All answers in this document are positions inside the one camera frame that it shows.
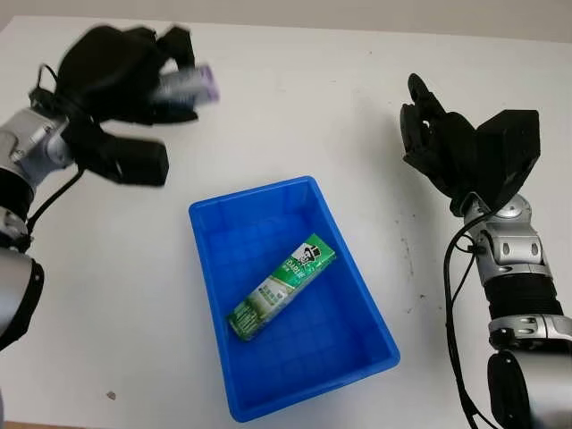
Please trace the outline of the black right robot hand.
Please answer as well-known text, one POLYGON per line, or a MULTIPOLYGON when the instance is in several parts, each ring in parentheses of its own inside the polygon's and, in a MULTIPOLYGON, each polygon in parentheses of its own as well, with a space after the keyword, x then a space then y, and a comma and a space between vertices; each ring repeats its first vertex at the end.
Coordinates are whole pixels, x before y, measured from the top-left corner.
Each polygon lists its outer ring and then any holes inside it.
POLYGON ((400 108, 403 160, 450 199, 450 211, 466 215, 476 194, 476 129, 461 114, 446 111, 415 73, 408 77, 412 102, 400 108))

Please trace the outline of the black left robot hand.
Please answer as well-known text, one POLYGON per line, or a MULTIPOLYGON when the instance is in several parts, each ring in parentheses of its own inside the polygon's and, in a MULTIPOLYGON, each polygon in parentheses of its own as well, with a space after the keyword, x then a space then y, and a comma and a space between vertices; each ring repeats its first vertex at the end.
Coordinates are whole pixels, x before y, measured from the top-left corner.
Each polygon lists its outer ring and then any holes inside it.
POLYGON ((160 38, 149 27, 88 30, 59 64, 55 94, 95 122, 143 125, 192 122, 189 106, 155 102, 160 71, 173 59, 181 70, 195 65, 188 29, 171 27, 160 38))

